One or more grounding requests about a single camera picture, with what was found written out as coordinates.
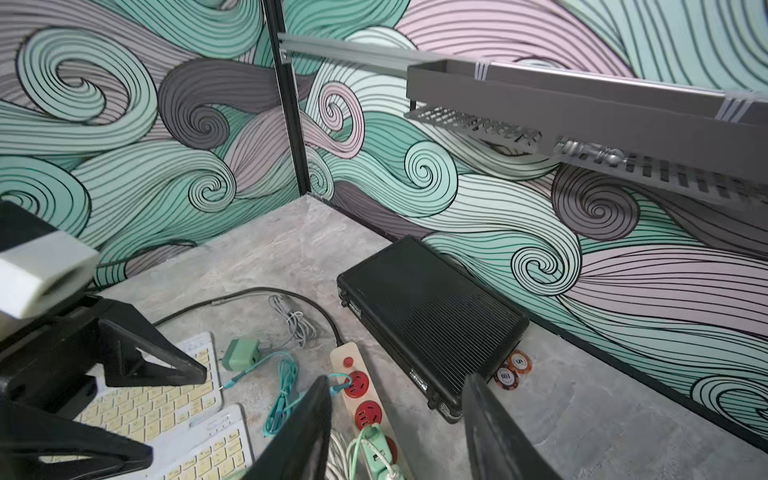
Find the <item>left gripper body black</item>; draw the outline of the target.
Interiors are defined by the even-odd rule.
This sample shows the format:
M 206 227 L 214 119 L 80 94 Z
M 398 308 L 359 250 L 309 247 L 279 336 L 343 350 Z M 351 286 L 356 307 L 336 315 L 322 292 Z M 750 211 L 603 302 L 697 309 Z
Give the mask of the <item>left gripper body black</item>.
M 93 374 L 105 362 L 101 296 L 71 299 L 1 342 L 1 397 L 79 420 L 98 393 Z

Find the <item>light green charger adapter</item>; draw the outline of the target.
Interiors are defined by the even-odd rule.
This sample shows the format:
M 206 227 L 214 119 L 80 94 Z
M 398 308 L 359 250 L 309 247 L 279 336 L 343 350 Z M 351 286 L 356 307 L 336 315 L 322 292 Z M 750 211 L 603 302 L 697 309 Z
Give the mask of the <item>light green charger adapter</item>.
M 232 340 L 221 359 L 223 368 L 229 372 L 244 372 L 261 358 L 259 341 L 253 338 Z

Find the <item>yellow keyboard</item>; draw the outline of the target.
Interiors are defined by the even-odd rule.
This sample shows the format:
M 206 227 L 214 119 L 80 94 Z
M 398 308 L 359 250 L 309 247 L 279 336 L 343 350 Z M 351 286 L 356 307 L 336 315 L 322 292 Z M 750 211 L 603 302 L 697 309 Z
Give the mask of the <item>yellow keyboard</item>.
M 150 467 L 123 479 L 240 479 L 254 463 L 243 407 L 230 405 L 153 449 Z
M 204 383 L 108 387 L 103 372 L 94 369 L 97 394 L 74 420 L 150 446 L 157 462 L 171 457 L 177 443 L 192 438 L 192 427 L 223 404 L 211 333 L 199 333 L 176 347 L 207 369 Z

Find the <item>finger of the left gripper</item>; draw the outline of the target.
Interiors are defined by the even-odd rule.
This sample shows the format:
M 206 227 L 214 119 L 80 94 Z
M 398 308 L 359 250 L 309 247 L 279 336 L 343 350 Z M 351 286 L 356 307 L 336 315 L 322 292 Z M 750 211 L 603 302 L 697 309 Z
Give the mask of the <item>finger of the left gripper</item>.
M 97 303 L 96 343 L 109 387 L 201 385 L 208 370 L 167 340 L 132 305 Z
M 152 462 L 146 444 L 1 400 L 3 479 L 108 479 Z

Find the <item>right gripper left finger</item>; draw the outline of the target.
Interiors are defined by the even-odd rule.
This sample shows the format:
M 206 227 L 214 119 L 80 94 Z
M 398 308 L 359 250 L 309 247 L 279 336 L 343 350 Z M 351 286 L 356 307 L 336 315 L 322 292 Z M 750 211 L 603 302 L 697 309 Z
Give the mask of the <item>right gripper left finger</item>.
M 324 479 L 332 422 L 329 379 L 318 376 L 243 479 Z

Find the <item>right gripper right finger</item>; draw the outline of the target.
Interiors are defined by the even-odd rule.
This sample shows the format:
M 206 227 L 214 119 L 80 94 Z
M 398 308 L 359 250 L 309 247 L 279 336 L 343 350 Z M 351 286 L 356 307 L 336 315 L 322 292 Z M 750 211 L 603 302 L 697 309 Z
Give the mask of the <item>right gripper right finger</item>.
M 473 479 L 560 479 L 478 374 L 465 380 L 462 407 Z

